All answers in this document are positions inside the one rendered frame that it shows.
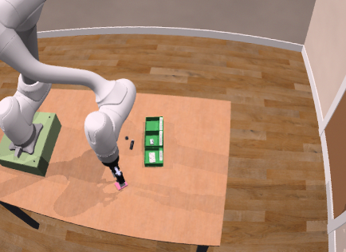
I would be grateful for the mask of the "green three-compartment bin rack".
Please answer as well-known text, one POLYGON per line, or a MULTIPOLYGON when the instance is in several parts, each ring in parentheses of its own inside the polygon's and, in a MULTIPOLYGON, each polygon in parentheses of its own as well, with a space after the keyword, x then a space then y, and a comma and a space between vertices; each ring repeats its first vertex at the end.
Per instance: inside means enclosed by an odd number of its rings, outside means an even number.
POLYGON ((144 166, 163 167, 163 117, 146 117, 144 133, 144 166), (154 145, 150 145, 150 140, 154 145), (146 152, 145 152, 146 151, 146 152), (155 162, 150 163, 149 153, 155 153, 155 162))

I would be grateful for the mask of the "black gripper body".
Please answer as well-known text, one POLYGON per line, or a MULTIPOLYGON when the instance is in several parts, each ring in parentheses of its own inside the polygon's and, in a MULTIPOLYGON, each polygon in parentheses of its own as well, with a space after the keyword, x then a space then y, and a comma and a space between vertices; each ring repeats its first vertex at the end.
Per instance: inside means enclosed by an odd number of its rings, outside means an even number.
POLYGON ((112 167, 112 170, 115 171, 115 168, 114 168, 114 167, 117 167, 117 169, 118 169, 117 164, 118 164, 118 162, 119 162, 119 159, 120 159, 120 157, 118 156, 117 159, 114 160, 112 163, 103 163, 103 162, 101 162, 101 163, 102 163, 104 166, 106 166, 106 167, 112 167))

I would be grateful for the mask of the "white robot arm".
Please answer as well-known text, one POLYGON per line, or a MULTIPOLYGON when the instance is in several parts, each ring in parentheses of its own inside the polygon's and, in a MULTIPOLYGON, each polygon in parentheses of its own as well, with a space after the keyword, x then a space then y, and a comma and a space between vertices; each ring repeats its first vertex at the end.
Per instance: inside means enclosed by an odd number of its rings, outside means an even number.
POLYGON ((52 84, 84 85, 95 93, 99 108, 85 119, 87 141, 101 162, 111 163, 119 155, 117 140, 134 105, 136 87, 128 79, 107 81, 88 70, 41 63, 37 22, 45 1, 0 0, 0 60, 20 73, 17 92, 0 101, 0 128, 11 140, 14 156, 32 155, 43 129, 43 124, 32 123, 33 117, 52 84))

